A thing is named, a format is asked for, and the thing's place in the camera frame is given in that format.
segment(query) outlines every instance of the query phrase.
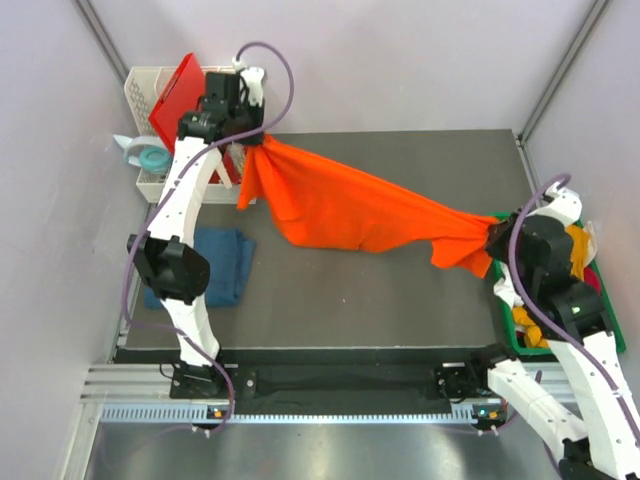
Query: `orange towel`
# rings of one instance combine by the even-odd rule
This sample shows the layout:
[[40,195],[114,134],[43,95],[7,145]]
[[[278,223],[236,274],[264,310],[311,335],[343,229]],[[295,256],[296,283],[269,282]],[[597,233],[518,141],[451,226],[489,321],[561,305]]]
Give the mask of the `orange towel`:
[[483,277],[491,263],[484,246],[493,217],[455,211],[268,135],[248,148],[238,208],[258,197],[297,246],[377,253],[431,240],[436,267],[465,267]]

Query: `folded blue towel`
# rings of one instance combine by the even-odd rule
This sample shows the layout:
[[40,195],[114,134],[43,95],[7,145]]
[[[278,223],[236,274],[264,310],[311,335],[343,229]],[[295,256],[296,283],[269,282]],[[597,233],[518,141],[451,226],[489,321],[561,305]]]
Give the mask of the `folded blue towel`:
[[[204,298],[207,307],[233,307],[240,302],[249,279],[255,240],[237,228],[196,228],[193,248],[211,266]],[[144,289],[144,306],[162,308],[149,287]]]

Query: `white dish rack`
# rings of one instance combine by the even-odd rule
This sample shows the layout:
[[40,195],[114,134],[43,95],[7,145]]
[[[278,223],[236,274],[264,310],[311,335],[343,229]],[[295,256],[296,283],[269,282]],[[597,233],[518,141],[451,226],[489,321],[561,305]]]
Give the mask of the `white dish rack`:
[[[149,114],[177,67],[133,67],[124,84],[124,94],[140,135],[156,135],[149,123]],[[204,72],[233,73],[233,67],[203,67]],[[140,169],[136,187],[149,203],[158,203],[167,174],[156,175]],[[240,186],[225,188],[222,184],[209,184],[202,203],[236,204]]]

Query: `white wall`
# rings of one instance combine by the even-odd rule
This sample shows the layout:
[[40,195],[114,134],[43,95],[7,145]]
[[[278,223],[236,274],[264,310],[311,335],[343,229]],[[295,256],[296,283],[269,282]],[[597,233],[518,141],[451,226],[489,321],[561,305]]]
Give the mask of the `white wall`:
[[617,0],[530,142],[541,181],[569,171],[594,220],[598,263],[629,345],[640,395],[640,2]]
[[[590,0],[94,0],[129,65],[229,64],[249,40],[297,79],[281,132],[520,130]],[[268,114],[281,108],[282,68]]]
[[68,0],[0,17],[0,478],[53,478],[144,205],[121,88]]

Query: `purple cable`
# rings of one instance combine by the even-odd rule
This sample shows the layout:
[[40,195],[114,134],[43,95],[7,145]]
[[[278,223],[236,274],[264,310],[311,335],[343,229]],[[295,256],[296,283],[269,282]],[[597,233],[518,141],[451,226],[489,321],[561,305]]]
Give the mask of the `purple cable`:
[[231,378],[229,378],[229,375],[227,374],[227,372],[225,372],[224,368],[222,368],[222,366],[218,362],[216,362],[216,360],[214,358],[211,358],[210,355],[208,355],[204,350],[202,350],[202,348],[200,348],[199,345],[197,345],[193,340],[191,340],[191,338],[189,338],[184,333],[184,331],[182,331],[181,329],[176,328],[176,327],[174,327],[172,325],[160,325],[160,324],[146,325],[146,324],[134,321],[131,318],[131,313],[129,312],[128,296],[129,296],[129,290],[131,289],[131,279],[132,279],[132,274],[133,274],[133,259],[134,259],[136,251],[138,250],[138,246],[140,245],[140,242],[142,241],[142,237],[147,232],[147,229],[149,228],[149,226],[151,225],[153,220],[158,216],[158,214],[162,211],[162,209],[167,204],[167,202],[171,199],[171,197],[173,196],[173,193],[176,191],[176,188],[178,187],[178,185],[180,185],[180,180],[182,180],[184,178],[184,176],[186,175],[187,171],[203,155],[207,154],[211,150],[214,150],[214,149],[220,147],[221,145],[225,145],[227,143],[231,143],[231,142],[235,142],[237,140],[242,140],[243,138],[251,137],[251,136],[253,136],[255,134],[262,133],[265,130],[268,130],[268,129],[272,128],[278,122],[280,122],[280,120],[282,120],[284,118],[284,116],[287,114],[287,112],[291,108],[291,104],[293,102],[294,82],[293,82],[293,72],[291,71],[291,67],[289,66],[289,62],[287,62],[287,59],[284,58],[282,53],[280,53],[275,47],[273,47],[273,46],[271,46],[271,45],[269,45],[267,43],[264,43],[264,42],[249,42],[249,43],[245,44],[238,51],[238,54],[236,55],[236,59],[239,60],[240,57],[242,56],[242,54],[246,50],[248,50],[249,48],[252,48],[252,47],[266,48],[267,50],[269,50],[273,54],[275,54],[276,57],[278,57],[278,59],[282,62],[282,65],[284,66],[285,70],[287,71],[287,77],[289,79],[289,97],[287,99],[286,105],[284,106],[284,108],[282,109],[280,114],[278,114],[278,116],[276,118],[274,118],[272,121],[270,121],[266,125],[262,125],[262,126],[260,126],[258,128],[254,128],[253,130],[249,130],[248,132],[243,132],[243,133],[239,133],[237,135],[232,135],[230,137],[226,137],[226,138],[223,138],[222,140],[214,142],[211,145],[208,145],[207,147],[205,147],[202,150],[200,150],[197,154],[195,154],[193,156],[193,158],[189,161],[189,163],[187,163],[184,166],[184,168],[178,174],[178,179],[176,180],[173,188],[171,188],[167,192],[167,194],[160,201],[160,203],[155,208],[155,210],[153,210],[153,212],[151,212],[151,214],[149,215],[147,220],[144,222],[144,225],[140,229],[140,232],[136,236],[136,238],[135,238],[135,240],[134,240],[134,242],[133,242],[133,244],[131,246],[131,251],[129,252],[129,255],[127,256],[127,261],[126,261],[126,264],[125,264],[124,282],[122,284],[122,290],[121,290],[121,294],[120,294],[120,304],[121,304],[121,307],[122,307],[122,315],[123,315],[125,321],[129,325],[131,325],[132,327],[136,327],[136,328],[158,328],[158,329],[166,330],[168,332],[172,332],[172,333],[174,333],[176,335],[179,335],[196,352],[198,352],[207,362],[210,362],[211,365],[213,365],[213,367],[220,373],[220,375],[222,375],[222,378],[224,378],[224,381],[227,384],[227,388],[229,389],[229,408],[227,409],[227,412],[225,413],[224,417],[222,418],[221,423],[218,425],[218,427],[216,427],[212,431],[212,433],[219,433],[226,426],[227,422],[229,421],[229,419],[233,415],[234,404],[235,404],[235,392],[233,390],[233,383],[231,382]]
[[[586,357],[587,360],[594,366],[598,372],[604,377],[607,385],[611,388],[612,391],[616,391],[618,389],[618,385],[615,380],[609,375],[607,369],[604,368],[603,365],[598,362],[598,360],[591,354],[589,351],[584,348],[580,342],[571,337],[567,332],[562,330],[558,325],[553,323],[547,315],[544,314],[542,310],[538,308],[538,306],[531,300],[531,297],[527,293],[522,284],[522,280],[520,280],[520,275],[518,274],[518,265],[516,263],[516,249],[518,244],[518,235],[522,230],[522,225],[526,216],[529,214],[535,203],[543,197],[545,192],[555,183],[560,182],[560,187],[565,186],[571,180],[571,175],[568,173],[563,173],[555,176],[551,180],[549,180],[545,185],[540,187],[533,196],[527,201],[527,203],[522,207],[522,210],[518,214],[516,218],[516,222],[513,226],[513,231],[511,232],[511,237],[509,238],[509,273],[511,273],[511,279],[513,280],[513,285],[516,289],[516,292],[522,297],[522,301],[524,304],[531,310],[531,313],[538,318],[544,325],[549,328],[553,333],[558,335],[562,340],[569,343],[576,350],[578,350],[582,355]],[[636,438],[636,445],[640,445],[640,428],[636,424],[633,414],[631,413],[631,409],[627,405],[626,400],[623,397],[617,397],[618,404],[620,405],[620,409],[624,414],[627,423],[629,424],[629,428],[633,432],[634,437]]]

